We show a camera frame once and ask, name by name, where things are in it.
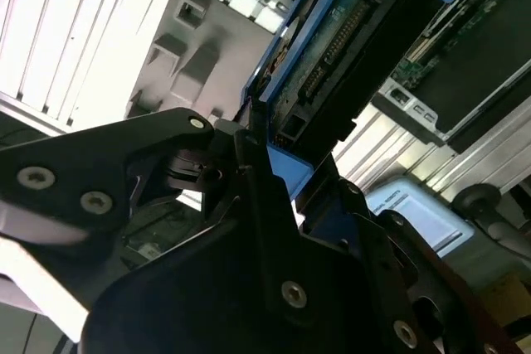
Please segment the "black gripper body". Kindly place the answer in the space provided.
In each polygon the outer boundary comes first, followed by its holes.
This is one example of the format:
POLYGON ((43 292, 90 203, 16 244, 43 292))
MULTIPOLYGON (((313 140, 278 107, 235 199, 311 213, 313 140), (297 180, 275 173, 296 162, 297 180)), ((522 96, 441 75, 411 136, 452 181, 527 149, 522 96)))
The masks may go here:
POLYGON ((369 219, 337 215, 279 242, 272 272, 229 221, 114 284, 84 353, 453 353, 407 259, 369 219))

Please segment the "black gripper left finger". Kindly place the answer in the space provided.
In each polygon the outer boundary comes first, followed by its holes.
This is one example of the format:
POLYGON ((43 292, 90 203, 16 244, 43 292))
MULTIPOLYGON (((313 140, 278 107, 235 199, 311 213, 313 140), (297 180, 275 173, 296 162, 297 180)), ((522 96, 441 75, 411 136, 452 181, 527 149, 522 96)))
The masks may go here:
POLYGON ((55 324, 88 322, 124 278, 103 268, 119 232, 184 190, 204 195, 202 234, 242 223, 271 273, 277 244, 299 235, 265 131, 260 110, 242 126, 177 108, 4 148, 1 275, 55 324))

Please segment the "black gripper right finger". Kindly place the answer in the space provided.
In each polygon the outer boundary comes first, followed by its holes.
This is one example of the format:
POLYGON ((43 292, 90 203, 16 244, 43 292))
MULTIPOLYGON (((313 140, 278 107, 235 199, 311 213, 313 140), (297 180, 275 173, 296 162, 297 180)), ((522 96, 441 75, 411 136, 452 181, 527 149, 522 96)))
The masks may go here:
POLYGON ((375 215, 359 188, 342 178, 331 158, 323 173, 324 215, 319 238, 333 246, 319 263, 319 280, 353 301, 421 298, 421 236, 396 211, 375 215))

